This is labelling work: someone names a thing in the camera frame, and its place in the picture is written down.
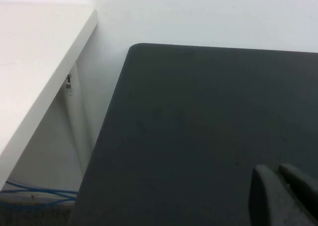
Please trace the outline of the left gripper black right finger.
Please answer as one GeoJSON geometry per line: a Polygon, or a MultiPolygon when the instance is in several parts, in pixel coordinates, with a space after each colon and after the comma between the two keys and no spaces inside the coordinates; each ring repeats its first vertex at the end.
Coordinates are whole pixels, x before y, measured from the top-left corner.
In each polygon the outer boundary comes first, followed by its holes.
{"type": "Polygon", "coordinates": [[[293,165],[283,163],[278,168],[297,199],[318,220],[318,181],[293,165]]]}

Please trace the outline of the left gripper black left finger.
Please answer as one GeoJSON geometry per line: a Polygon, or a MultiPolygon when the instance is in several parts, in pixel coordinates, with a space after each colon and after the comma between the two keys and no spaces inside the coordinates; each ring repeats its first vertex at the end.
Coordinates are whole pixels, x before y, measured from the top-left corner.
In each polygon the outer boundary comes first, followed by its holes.
{"type": "Polygon", "coordinates": [[[249,216],[253,226],[316,226],[279,170],[257,165],[252,172],[249,216]]]}

